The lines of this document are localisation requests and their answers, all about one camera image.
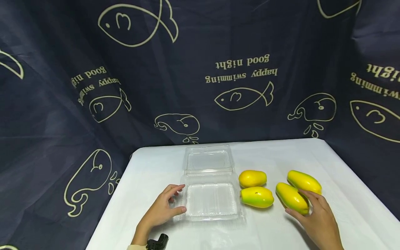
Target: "papaya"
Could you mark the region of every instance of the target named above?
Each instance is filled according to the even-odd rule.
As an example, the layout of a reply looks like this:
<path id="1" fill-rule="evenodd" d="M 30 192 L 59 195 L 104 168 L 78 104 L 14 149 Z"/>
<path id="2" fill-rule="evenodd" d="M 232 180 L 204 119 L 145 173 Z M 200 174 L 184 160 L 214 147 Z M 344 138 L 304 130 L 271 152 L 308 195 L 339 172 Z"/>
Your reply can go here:
<path id="1" fill-rule="evenodd" d="M 239 183 L 243 188 L 262 186 L 267 183 L 267 175 L 262 171 L 246 170 L 239 175 Z"/>
<path id="2" fill-rule="evenodd" d="M 272 192 L 264 187 L 244 188 L 240 191 L 242 202 L 255 208 L 267 208 L 274 203 Z"/>
<path id="3" fill-rule="evenodd" d="M 289 184 L 279 182 L 276 185 L 276 194 L 287 208 L 300 214 L 308 214 L 310 207 L 308 199 L 299 193 L 299 190 Z"/>
<path id="4" fill-rule="evenodd" d="M 321 184 L 311 175 L 291 170 L 288 172 L 288 182 L 297 189 L 312 191 L 322 195 Z"/>

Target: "dark blue curtain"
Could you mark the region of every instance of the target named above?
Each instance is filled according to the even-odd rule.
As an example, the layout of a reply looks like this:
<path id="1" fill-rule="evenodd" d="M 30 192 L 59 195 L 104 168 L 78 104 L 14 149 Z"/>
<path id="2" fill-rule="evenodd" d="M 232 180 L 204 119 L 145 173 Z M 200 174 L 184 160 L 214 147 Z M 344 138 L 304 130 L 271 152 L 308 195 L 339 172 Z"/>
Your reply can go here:
<path id="1" fill-rule="evenodd" d="M 399 218 L 399 24 L 395 0 L 1 0 L 0 247 L 84 249 L 145 146 L 321 138 Z"/>

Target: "container lid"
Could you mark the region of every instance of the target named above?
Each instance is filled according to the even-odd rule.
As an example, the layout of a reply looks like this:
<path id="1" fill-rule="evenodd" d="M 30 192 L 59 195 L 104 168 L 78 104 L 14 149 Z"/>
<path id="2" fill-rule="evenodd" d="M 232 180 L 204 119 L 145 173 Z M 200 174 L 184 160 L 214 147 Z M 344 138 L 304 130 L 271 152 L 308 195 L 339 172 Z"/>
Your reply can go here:
<path id="1" fill-rule="evenodd" d="M 184 170 L 185 174 L 233 172 L 234 162 L 230 146 L 225 144 L 186 148 Z"/>

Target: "white tablecloth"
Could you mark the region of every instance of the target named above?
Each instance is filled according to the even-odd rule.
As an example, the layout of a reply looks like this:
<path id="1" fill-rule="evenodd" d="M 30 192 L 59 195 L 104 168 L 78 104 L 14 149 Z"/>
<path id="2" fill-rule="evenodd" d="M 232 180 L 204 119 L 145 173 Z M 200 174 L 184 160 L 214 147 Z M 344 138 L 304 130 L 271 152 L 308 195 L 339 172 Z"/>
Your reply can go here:
<path id="1" fill-rule="evenodd" d="M 229 144 L 238 175 L 248 169 L 267 173 L 274 205 L 267 210 L 246 206 L 247 226 L 239 231 L 178 222 L 156 228 L 150 236 L 158 239 L 161 233 L 167 234 L 167 250 L 316 249 L 275 194 L 276 184 L 286 182 L 292 169 L 309 173 L 321 183 L 346 250 L 400 249 L 400 222 L 323 140 Z M 133 154 L 86 250 L 126 249 L 158 194 L 168 184 L 179 184 L 186 147 L 141 148 Z"/>

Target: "plastic clamshell box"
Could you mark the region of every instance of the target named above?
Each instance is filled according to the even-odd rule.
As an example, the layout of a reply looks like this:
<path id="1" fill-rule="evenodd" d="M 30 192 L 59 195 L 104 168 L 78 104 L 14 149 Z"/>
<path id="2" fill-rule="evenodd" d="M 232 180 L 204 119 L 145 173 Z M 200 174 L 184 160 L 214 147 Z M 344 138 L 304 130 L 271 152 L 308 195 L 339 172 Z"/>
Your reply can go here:
<path id="1" fill-rule="evenodd" d="M 190 147 L 184 158 L 186 184 L 180 206 L 187 211 L 180 220 L 235 220 L 244 217 L 240 186 L 229 145 Z"/>

